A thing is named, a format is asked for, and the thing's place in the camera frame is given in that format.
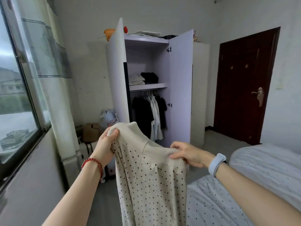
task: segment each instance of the forearm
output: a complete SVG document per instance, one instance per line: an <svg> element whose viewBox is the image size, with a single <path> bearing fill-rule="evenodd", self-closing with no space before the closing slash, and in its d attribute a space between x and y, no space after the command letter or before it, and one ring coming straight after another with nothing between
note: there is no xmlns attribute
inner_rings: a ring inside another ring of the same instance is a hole
<svg viewBox="0 0 301 226"><path fill-rule="evenodd" d="M222 163L216 177L257 226L300 225L301 213L273 192Z"/></svg>
<svg viewBox="0 0 301 226"><path fill-rule="evenodd" d="M87 162L42 226L85 226L99 179L98 165Z"/></svg>

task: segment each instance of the window frame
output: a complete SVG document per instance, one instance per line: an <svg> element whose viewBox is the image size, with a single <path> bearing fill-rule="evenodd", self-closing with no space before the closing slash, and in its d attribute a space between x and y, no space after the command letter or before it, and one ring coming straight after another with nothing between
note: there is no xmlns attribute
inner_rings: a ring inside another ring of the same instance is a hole
<svg viewBox="0 0 301 226"><path fill-rule="evenodd" d="M46 122L43 110L38 99L38 93L32 79L32 73L28 65L28 57L31 57L30 46L25 35L25 30L21 21L20 11L16 0L0 0L0 14L6 25L13 52L16 57L19 72L24 84L24 90L32 108L32 113L37 129L32 136L24 142L16 152L14 152L4 162L0 161L0 193L4 190L8 181L13 178L16 171L24 160L34 150L36 144L43 135L51 128L51 123Z"/></svg>

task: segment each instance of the dark red door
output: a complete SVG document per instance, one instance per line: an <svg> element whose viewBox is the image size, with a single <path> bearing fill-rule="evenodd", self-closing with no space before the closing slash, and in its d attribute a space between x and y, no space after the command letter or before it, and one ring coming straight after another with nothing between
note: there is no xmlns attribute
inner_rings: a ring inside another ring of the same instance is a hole
<svg viewBox="0 0 301 226"><path fill-rule="evenodd" d="M214 129L259 144L280 28L220 45Z"/></svg>

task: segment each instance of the white wardrobe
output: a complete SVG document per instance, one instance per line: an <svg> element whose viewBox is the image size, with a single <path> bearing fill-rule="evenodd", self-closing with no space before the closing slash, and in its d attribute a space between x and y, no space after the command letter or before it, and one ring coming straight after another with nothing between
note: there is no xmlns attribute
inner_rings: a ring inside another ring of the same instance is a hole
<svg viewBox="0 0 301 226"><path fill-rule="evenodd" d="M120 122L135 121L132 99L140 91L156 89L168 105L167 129L158 143L164 147L173 141L203 145L209 45L194 43L193 30L170 40L130 37L123 32L121 18L106 53L113 105ZM141 72L154 72L158 84L129 86L129 76Z"/></svg>

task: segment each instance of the black folded clothing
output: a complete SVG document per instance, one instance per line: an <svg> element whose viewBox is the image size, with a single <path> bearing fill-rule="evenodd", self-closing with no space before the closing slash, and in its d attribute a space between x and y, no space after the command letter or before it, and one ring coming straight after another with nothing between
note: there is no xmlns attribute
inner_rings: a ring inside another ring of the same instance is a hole
<svg viewBox="0 0 301 226"><path fill-rule="evenodd" d="M159 81L159 78L155 73L142 72L141 76L144 77L145 84L156 84Z"/></svg>

